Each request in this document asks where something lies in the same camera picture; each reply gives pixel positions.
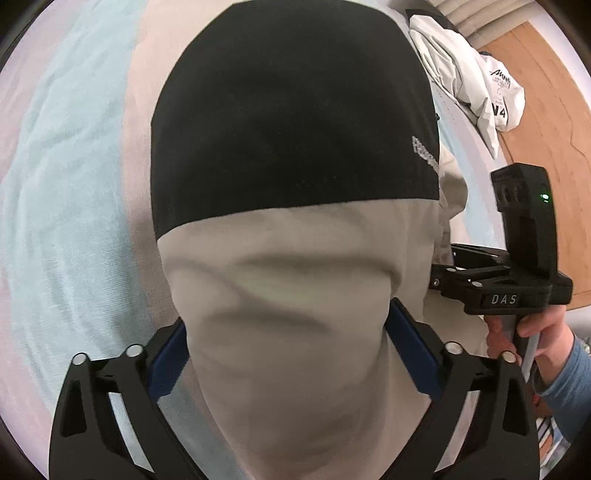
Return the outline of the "blue sleeve forearm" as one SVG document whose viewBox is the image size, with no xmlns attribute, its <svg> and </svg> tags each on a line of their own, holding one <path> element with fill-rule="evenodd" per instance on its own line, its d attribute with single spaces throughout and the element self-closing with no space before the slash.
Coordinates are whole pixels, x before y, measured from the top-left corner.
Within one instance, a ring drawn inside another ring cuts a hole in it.
<svg viewBox="0 0 591 480">
<path fill-rule="evenodd" d="M 574 337 L 573 347 L 558 376 L 546 383 L 539 368 L 533 374 L 535 392 L 548 405 L 558 428 L 573 443 L 590 418 L 590 356 Z"/>
</svg>

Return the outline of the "person's right hand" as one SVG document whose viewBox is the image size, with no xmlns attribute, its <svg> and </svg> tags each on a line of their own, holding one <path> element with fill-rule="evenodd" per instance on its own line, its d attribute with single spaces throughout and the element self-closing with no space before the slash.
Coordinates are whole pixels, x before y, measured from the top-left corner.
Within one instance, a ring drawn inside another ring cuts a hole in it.
<svg viewBox="0 0 591 480">
<path fill-rule="evenodd" d="M 543 312 L 529 314 L 517 325 L 520 338 L 539 336 L 535 352 L 539 374 L 546 386 L 550 386 L 562 372 L 573 349 L 575 337 L 565 321 L 566 307 L 550 305 Z M 516 346 L 503 333 L 500 316 L 485 316 L 488 355 L 497 358 L 504 351 L 517 354 Z"/>
</svg>

